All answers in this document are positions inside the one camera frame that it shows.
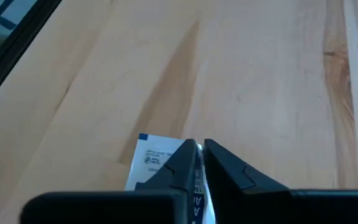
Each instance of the black edge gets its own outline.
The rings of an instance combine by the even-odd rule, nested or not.
[[[0,46],[0,86],[62,0],[38,0]]]

